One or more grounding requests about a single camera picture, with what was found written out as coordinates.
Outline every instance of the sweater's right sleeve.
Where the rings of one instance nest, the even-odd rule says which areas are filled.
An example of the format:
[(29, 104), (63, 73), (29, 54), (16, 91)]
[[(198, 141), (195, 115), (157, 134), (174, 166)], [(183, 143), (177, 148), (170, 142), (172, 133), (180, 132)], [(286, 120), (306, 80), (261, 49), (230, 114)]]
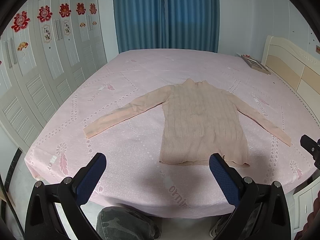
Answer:
[(246, 102), (242, 101), (237, 96), (228, 93), (227, 96), (229, 100), (236, 105), (236, 108), (239, 112), (251, 118), (259, 125), (261, 125), (264, 129), (266, 129), (269, 133), (273, 134), (281, 141), (283, 141), (289, 147), (291, 146), (291, 138), (283, 132), (279, 127), (275, 126), (268, 119), (264, 118), (262, 114), (260, 114), (256, 109), (249, 106)]
[(91, 138), (98, 133), (114, 126), (122, 121), (130, 119), (138, 114), (147, 111), (163, 102), (165, 102), (171, 91), (171, 85), (161, 87), (145, 95), (136, 98), (131, 103), (124, 107), (116, 109), (109, 114), (106, 114), (99, 119), (95, 120), (84, 128), (84, 133), (87, 138)]

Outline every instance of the cream headboard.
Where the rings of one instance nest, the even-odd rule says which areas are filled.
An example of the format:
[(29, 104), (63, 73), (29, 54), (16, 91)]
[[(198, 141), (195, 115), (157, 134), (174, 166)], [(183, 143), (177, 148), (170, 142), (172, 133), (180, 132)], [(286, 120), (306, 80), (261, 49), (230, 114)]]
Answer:
[(262, 64), (282, 78), (320, 120), (320, 61), (291, 41), (268, 36)]

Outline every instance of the blue gripper pad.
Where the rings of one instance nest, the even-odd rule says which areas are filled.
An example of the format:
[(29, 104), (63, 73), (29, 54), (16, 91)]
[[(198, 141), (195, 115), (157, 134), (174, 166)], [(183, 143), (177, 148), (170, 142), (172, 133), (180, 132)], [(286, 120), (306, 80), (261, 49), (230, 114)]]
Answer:
[(218, 182), (223, 194), (225, 195), (228, 203), (237, 207), (240, 203), (240, 192), (239, 188), (236, 186), (235, 182), (231, 179), (226, 167), (218, 161), (215, 154), (212, 154), (209, 159), (209, 167), (214, 178)]
[(102, 153), (97, 153), (89, 164), (75, 175), (75, 200), (78, 206), (87, 203), (106, 166), (106, 157)]

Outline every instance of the black baseboard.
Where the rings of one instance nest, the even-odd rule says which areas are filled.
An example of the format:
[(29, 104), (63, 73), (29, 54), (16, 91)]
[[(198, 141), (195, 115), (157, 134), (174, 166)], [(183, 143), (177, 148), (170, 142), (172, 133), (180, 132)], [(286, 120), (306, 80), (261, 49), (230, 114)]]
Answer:
[[(12, 179), (12, 175), (13, 175), (14, 169), (17, 166), (17, 163), (18, 163), (18, 160), (21, 156), (21, 153), (22, 153), (22, 151), (18, 148), (18, 150), (16, 151), (16, 153), (12, 159), (12, 162), (10, 164), (10, 167), (9, 167), (9, 170), (8, 170), (7, 176), (5, 178), (5, 182), (4, 182), (4, 189), (6, 190), (6, 192), (9, 191), (9, 186), (10, 186), (10, 182)], [(1, 218), (4, 221), (4, 223), (5, 223), (5, 208), (6, 208), (6, 202), (4, 200), (1, 200), (0, 213), (1, 213)]]

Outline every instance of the silver screw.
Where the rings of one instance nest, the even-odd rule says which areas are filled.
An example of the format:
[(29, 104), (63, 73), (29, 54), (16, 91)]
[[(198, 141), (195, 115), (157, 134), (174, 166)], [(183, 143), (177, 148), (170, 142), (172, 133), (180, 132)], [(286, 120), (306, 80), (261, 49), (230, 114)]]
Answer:
[(250, 184), (252, 183), (252, 179), (250, 177), (245, 177), (244, 182)]
[(63, 180), (63, 183), (64, 183), (64, 184), (69, 184), (71, 181), (72, 181), (72, 178), (71, 178), (71, 177), (66, 177), (66, 178)]
[(41, 182), (41, 181), (37, 181), (37, 182), (35, 183), (35, 187), (40, 187), (40, 186), (41, 186), (41, 184), (42, 184), (42, 182)]
[(279, 181), (275, 181), (274, 184), (276, 187), (281, 187), (281, 183)]

